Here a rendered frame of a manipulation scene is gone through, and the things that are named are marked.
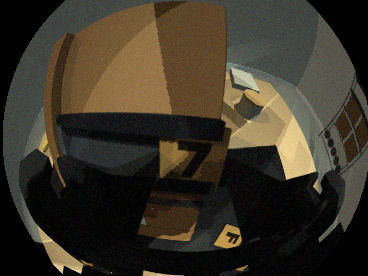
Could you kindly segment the white paper ticket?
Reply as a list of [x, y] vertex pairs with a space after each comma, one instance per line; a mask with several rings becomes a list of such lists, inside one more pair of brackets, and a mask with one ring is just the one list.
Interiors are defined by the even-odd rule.
[[143, 215], [143, 219], [141, 219], [141, 225], [147, 225], [147, 222], [145, 222], [144, 215]]

